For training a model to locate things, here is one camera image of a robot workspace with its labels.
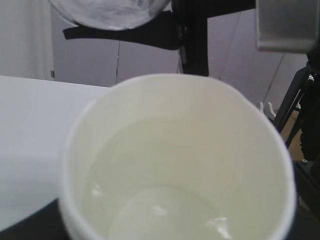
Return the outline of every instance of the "white tabletop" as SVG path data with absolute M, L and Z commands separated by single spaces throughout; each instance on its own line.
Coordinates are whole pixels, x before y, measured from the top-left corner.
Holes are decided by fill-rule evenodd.
M 108 88 L 0 76 L 0 230 L 57 197 L 68 128 Z

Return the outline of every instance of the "liquid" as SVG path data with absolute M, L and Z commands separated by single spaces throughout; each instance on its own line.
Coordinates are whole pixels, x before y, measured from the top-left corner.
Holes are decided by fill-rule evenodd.
M 197 142 L 210 133 L 199 125 L 181 118 L 149 119 L 108 141 L 89 171 L 83 202 L 85 217 L 101 236 L 232 239 L 227 218 L 184 187 L 197 182 L 191 173 L 201 178 L 197 172 L 203 171 L 194 159 L 201 158 L 206 145 Z

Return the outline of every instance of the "white wall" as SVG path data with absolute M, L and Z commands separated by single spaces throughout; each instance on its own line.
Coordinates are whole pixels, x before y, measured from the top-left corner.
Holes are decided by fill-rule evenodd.
M 56 81 L 109 87 L 138 75 L 177 71 L 177 51 L 103 39 L 65 40 L 62 30 L 68 27 L 52 13 Z M 255 10 L 247 10 L 208 19 L 208 62 L 211 77 L 255 105 L 270 101 L 278 109 L 307 60 L 303 54 L 257 51 Z

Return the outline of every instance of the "cup rim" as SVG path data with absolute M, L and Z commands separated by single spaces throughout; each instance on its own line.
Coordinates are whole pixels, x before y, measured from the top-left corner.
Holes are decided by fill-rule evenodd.
M 103 100 L 108 94 L 114 92 L 118 88 L 122 88 L 126 85 L 135 84 L 135 82 L 143 81 L 149 78 L 157 78 L 157 77 L 197 77 L 197 78 L 210 78 L 217 81 L 219 84 L 228 88 L 230 92 L 234 95 L 238 95 L 241 97 L 242 101 L 248 105 L 248 107 L 254 112 L 254 114 L 258 117 L 259 121 L 262 121 L 267 128 L 267 130 L 272 134 L 276 144 L 279 146 L 279 155 L 281 156 L 281 162 L 283 164 L 283 173 L 285 174 L 285 179 L 287 181 L 287 193 L 286 193 L 286 202 L 283 209 L 283 213 L 281 219 L 279 220 L 279 224 L 277 225 L 274 232 L 265 240 L 282 240 L 288 234 L 289 228 L 292 225 L 295 209 L 296 209 L 296 187 L 293 173 L 293 164 L 291 157 L 287 151 L 287 148 L 281 139 L 279 133 L 272 125 L 272 123 L 248 100 L 244 97 L 242 93 L 240 93 L 237 89 L 230 86 L 229 84 L 217 80 L 213 77 L 203 77 L 203 76 L 192 76 L 188 74 L 176 74 L 176 73 L 160 73 L 160 74 L 148 74 L 130 78 L 124 82 L 121 82 L 113 87 L 110 87 L 109 91 L 104 95 L 98 96 L 97 98 L 91 100 L 86 106 L 80 111 L 80 114 L 77 116 L 74 124 L 71 126 L 68 131 L 64 144 L 60 151 L 60 178 L 59 178 L 59 205 L 61 209 L 62 217 L 67 216 L 75 226 L 76 230 L 83 236 L 83 239 L 86 240 L 106 240 L 104 237 L 100 236 L 93 227 L 85 220 L 85 217 L 80 213 L 77 209 L 76 205 L 73 201 L 73 196 L 71 194 L 71 186 L 70 186 L 70 176 L 68 174 L 68 159 L 69 159 L 69 149 L 73 142 L 74 136 L 83 120 L 83 118 L 87 115 L 87 113 L 94 108 L 101 100 Z

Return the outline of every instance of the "black metal stand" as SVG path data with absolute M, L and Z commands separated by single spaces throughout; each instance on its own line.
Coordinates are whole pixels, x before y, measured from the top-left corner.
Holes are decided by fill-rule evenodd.
M 183 73 L 208 76 L 207 19 L 255 6 L 255 0 L 172 0 L 172 12 L 162 12 L 135 29 L 110 31 L 78 24 L 63 33 L 66 39 L 111 39 L 179 50 Z
M 311 138 L 311 140 L 314 136 L 320 138 L 316 129 L 318 127 L 315 125 L 320 114 L 320 47 L 307 56 L 309 60 L 307 67 L 302 68 L 295 74 L 273 124 L 281 132 L 297 103 L 300 102 L 301 110 L 285 143 L 289 147 L 294 136 L 302 128 L 302 151 L 308 162 L 295 162 L 293 164 L 295 183 L 298 194 L 320 220 L 320 168 L 318 167 L 320 146 L 316 154 L 308 154 L 310 151 L 317 152 L 317 149 L 310 149 L 306 146 L 310 143 L 308 138 Z

